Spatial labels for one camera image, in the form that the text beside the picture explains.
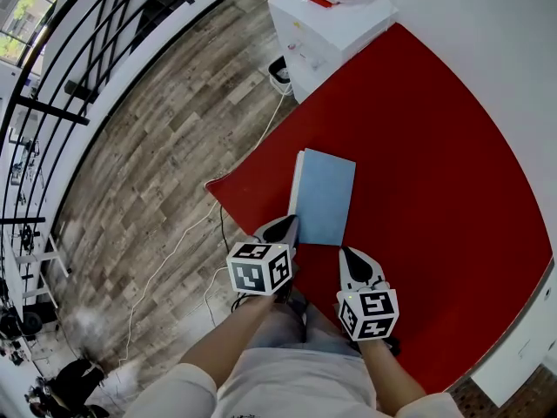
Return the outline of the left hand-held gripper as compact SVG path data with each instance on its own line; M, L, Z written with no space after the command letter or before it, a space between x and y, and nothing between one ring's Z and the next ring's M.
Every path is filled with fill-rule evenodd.
M235 292L276 297L285 303L295 274L293 258L299 246L299 217L277 218L261 226L249 241L238 242L226 258Z

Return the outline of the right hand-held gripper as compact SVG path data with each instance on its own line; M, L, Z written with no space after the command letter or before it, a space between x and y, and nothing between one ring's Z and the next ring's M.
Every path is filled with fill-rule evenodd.
M399 318L397 294L379 262L342 246L339 277L337 315L348 337L354 342L383 340L393 355L399 355L399 340L392 336Z

